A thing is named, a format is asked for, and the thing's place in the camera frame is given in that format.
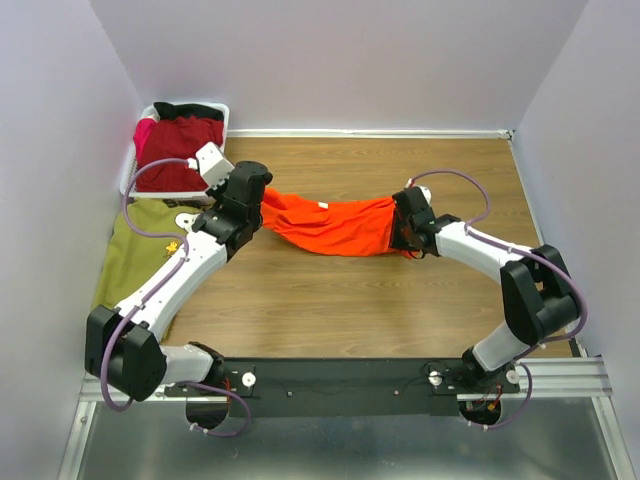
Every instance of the orange cloth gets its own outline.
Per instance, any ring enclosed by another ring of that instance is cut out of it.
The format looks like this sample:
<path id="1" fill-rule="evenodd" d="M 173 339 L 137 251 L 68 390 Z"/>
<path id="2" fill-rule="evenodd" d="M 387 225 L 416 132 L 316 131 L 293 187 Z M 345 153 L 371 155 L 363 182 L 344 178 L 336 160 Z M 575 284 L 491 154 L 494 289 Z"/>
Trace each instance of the orange cloth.
<path id="1" fill-rule="evenodd" d="M 324 255 L 366 257 L 397 252 L 389 247 L 391 197 L 323 204 L 267 188 L 263 226 L 300 248 Z"/>

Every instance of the black base bar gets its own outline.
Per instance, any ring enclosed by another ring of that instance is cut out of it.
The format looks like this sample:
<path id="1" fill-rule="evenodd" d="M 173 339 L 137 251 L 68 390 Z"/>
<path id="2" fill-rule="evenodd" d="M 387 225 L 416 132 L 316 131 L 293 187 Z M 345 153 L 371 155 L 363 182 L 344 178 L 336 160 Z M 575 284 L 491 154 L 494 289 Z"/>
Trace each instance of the black base bar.
<path id="1" fill-rule="evenodd" d="M 506 379 L 512 365 L 473 387 L 457 380 L 461 366 L 459 358 L 225 358 L 223 376 L 254 417 L 457 416 L 458 394 L 484 395 L 496 382 L 503 393 L 520 390 Z M 256 377 L 252 387 L 242 383 L 247 372 Z M 430 381 L 431 372 L 441 375 L 441 382 L 433 382 L 438 385 Z M 165 394 L 211 395 L 191 387 L 185 392 L 181 385 L 167 387 Z M 229 416 L 243 417 L 242 406 L 231 402 Z"/>

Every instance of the white wall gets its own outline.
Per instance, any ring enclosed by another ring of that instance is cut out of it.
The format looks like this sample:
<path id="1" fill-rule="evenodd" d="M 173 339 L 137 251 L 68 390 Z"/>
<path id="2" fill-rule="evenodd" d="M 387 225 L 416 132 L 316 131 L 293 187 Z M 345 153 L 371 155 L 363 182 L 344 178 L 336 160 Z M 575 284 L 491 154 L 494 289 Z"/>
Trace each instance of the white wall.
<path id="1" fill-rule="evenodd" d="M 56 478 L 140 101 L 88 2 L 0 15 L 0 477 Z"/>
<path id="2" fill-rule="evenodd" d="M 514 128 L 586 1 L 91 0 L 147 103 L 232 128 Z"/>
<path id="3" fill-rule="evenodd" d="M 640 472 L 640 3 L 592 0 L 518 128 L 516 158 L 545 240 L 592 317 Z"/>

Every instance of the wooden surface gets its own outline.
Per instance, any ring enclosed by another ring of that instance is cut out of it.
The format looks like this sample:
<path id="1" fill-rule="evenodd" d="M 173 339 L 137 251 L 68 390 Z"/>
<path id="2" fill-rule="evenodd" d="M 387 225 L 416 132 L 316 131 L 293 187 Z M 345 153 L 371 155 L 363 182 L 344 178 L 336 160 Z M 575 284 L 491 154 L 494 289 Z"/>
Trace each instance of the wooden surface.
<path id="1" fill-rule="evenodd" d="M 537 245 L 504 140 L 231 138 L 233 161 L 264 163 L 271 186 L 315 201 L 392 195 L 423 170 L 456 168 L 493 201 L 477 226 Z M 437 215 L 463 219 L 483 200 L 463 179 L 424 179 Z M 326 257 L 260 230 L 187 301 L 165 343 L 197 340 L 228 356 L 460 356 L 502 320 L 500 288 L 452 260 Z M 568 356 L 565 342 L 545 356 Z"/>

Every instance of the white basket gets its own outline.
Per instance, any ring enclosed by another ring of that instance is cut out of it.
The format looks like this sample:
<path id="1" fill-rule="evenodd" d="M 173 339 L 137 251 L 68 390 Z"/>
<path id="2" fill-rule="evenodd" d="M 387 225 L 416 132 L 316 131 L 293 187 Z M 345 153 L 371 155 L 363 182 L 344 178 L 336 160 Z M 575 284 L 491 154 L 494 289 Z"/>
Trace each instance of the white basket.
<path id="1" fill-rule="evenodd" d="M 209 102 L 185 102 L 185 103 L 197 103 L 199 105 L 205 105 L 207 107 L 215 108 L 216 110 L 220 110 L 224 114 L 224 127 L 222 128 L 222 145 L 220 146 L 220 150 L 224 152 L 224 146 L 227 143 L 227 128 L 229 126 L 229 107 L 222 103 L 209 103 Z M 184 105 L 184 103 L 174 103 L 173 105 Z M 142 111 L 140 115 L 140 119 L 149 117 L 156 112 L 156 109 L 153 105 L 149 105 Z M 138 171 L 138 162 L 136 160 L 136 149 L 133 144 L 133 140 L 131 141 L 131 145 L 129 147 L 129 151 L 127 152 L 127 158 L 124 164 L 124 168 L 122 170 L 122 175 L 120 177 L 120 193 L 124 195 L 124 192 L 129 186 L 129 182 Z M 172 200 L 189 200 L 189 201 L 198 201 L 200 203 L 212 203 L 213 199 L 208 197 L 204 192 L 138 192 L 136 190 L 136 186 L 134 185 L 131 189 L 131 197 L 134 198 L 166 198 Z"/>

